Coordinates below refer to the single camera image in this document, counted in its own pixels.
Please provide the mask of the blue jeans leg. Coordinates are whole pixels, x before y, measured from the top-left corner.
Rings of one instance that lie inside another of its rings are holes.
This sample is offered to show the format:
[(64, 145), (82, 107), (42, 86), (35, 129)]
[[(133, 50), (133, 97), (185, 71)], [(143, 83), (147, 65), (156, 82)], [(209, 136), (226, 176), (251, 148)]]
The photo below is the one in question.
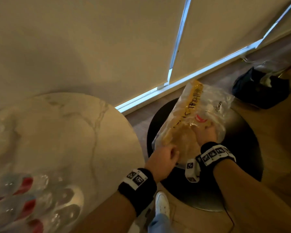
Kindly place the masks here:
[(156, 215), (148, 225), (148, 233), (174, 233), (171, 221), (166, 214)]

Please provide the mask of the person's right forearm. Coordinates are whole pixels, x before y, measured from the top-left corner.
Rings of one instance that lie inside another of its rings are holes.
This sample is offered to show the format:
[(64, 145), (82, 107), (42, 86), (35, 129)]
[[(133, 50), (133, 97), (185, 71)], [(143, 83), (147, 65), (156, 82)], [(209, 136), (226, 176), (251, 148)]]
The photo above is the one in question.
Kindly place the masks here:
[(243, 232), (291, 233), (291, 208), (234, 161), (222, 160), (213, 175)]

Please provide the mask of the person's right hand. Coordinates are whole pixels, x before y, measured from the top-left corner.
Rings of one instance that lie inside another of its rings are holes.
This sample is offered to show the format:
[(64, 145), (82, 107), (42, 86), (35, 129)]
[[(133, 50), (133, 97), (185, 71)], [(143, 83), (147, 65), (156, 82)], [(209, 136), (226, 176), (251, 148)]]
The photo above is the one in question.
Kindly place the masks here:
[(214, 125), (205, 127), (192, 126), (196, 141), (200, 147), (208, 142), (217, 142), (217, 132)]

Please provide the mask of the white shoe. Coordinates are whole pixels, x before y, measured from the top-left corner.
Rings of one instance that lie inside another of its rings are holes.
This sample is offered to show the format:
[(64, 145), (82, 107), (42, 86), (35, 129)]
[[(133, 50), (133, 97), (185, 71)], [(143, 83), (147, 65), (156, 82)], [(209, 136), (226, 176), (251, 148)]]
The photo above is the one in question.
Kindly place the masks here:
[(170, 219), (170, 205), (167, 195), (159, 191), (155, 197), (155, 216), (165, 216)]

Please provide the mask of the black left wristband with markers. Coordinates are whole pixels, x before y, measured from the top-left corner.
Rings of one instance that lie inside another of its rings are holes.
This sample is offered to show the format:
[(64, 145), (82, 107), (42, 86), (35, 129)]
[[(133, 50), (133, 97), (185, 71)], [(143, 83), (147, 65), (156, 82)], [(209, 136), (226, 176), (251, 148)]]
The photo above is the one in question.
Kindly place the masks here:
[(133, 169), (120, 183), (118, 192), (132, 204), (138, 217), (153, 201), (157, 184), (145, 168)]

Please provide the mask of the black right wristband with markers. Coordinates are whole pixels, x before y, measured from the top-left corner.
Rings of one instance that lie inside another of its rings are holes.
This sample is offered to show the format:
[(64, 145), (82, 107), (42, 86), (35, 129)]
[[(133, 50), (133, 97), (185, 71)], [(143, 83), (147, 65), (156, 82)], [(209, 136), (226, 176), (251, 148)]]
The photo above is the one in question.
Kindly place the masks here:
[(213, 170), (222, 160), (229, 159), (236, 163), (236, 157), (224, 145), (208, 142), (202, 146), (202, 154), (187, 160), (185, 177), (190, 183), (213, 180)]

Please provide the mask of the narrow beige roller blind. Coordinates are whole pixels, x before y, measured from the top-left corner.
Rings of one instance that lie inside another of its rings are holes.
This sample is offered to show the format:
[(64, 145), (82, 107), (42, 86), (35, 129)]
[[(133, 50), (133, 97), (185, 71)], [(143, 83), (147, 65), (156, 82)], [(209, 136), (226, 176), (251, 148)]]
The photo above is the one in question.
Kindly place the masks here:
[(291, 34), (291, 4), (266, 32), (256, 49)]

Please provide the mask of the person's left hand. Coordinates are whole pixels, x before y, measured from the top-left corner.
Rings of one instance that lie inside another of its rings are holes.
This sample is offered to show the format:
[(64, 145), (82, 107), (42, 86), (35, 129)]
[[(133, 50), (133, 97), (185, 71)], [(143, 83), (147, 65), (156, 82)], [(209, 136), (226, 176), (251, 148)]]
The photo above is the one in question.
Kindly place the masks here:
[(166, 179), (175, 166), (169, 166), (169, 145), (161, 146), (152, 153), (144, 168), (151, 172), (156, 183)]

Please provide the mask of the black wristband with markers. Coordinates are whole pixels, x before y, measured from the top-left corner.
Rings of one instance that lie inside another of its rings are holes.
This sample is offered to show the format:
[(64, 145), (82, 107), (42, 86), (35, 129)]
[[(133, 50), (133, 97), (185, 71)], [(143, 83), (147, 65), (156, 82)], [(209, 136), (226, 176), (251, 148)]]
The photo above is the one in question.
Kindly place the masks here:
[(153, 201), (157, 184), (145, 168), (133, 169), (120, 183), (118, 192), (132, 204), (138, 217)]
[(229, 159), (236, 163), (236, 157), (224, 145), (208, 142), (202, 146), (202, 154), (187, 160), (185, 177), (190, 183), (213, 180), (213, 170), (222, 160)]

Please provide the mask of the person's left forearm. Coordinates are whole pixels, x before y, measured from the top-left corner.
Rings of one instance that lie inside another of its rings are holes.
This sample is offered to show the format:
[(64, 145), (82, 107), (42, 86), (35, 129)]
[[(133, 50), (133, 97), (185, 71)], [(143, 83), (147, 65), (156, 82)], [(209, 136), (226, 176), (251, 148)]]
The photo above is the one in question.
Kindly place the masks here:
[(136, 219), (131, 202), (120, 192), (100, 204), (71, 233), (128, 233)]

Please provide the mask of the clear plastic bag yellow contents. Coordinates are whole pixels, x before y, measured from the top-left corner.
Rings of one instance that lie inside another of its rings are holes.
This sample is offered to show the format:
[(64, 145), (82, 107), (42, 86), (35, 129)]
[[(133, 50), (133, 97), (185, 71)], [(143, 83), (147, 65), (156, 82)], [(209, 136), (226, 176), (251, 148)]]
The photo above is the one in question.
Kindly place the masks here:
[(187, 161), (200, 154), (200, 146), (191, 127), (214, 125), (217, 143), (221, 143), (225, 138), (225, 122), (234, 98), (223, 89), (191, 80), (175, 105), (171, 106), (171, 112), (167, 112), (152, 147), (175, 144), (180, 154), (177, 168), (185, 169)]

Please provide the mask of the wide beige roller blind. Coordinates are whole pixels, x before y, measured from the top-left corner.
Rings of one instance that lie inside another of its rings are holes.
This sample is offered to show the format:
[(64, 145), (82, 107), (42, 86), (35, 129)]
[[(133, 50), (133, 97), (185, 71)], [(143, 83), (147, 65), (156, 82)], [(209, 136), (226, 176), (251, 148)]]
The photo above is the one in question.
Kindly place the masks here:
[(186, 0), (0, 0), (0, 109), (76, 92), (121, 105), (167, 82)]

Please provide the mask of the black bag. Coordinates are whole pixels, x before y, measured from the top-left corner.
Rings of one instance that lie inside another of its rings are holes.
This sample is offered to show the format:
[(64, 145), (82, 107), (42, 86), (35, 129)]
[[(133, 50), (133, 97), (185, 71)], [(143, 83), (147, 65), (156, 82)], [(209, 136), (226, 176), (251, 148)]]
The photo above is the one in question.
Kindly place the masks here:
[(232, 95), (244, 103), (260, 109), (270, 109), (290, 95), (290, 80), (264, 73), (251, 67), (239, 76), (232, 87)]

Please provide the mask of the pack of clear water bottles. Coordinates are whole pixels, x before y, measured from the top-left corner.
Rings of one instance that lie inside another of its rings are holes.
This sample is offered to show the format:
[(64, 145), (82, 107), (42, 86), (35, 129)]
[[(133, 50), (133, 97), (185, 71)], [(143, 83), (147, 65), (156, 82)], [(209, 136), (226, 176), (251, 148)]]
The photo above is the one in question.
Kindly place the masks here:
[(0, 233), (69, 233), (84, 206), (82, 190), (62, 175), (0, 177)]

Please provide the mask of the black round table base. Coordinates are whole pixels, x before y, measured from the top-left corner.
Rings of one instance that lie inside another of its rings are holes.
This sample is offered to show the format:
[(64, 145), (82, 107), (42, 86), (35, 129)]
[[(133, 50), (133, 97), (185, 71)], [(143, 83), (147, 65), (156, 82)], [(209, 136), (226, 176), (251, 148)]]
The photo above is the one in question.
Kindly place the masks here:
[[(163, 105), (154, 115), (147, 132), (148, 157), (153, 153), (152, 142), (179, 98)], [(238, 166), (257, 181), (262, 180), (264, 164), (259, 142), (245, 119), (234, 108), (229, 109), (225, 120), (226, 135), (222, 142), (235, 155)], [(190, 183), (185, 170), (176, 167), (161, 184), (184, 204), (204, 211), (220, 212), (224, 203), (220, 189), (214, 181)]]

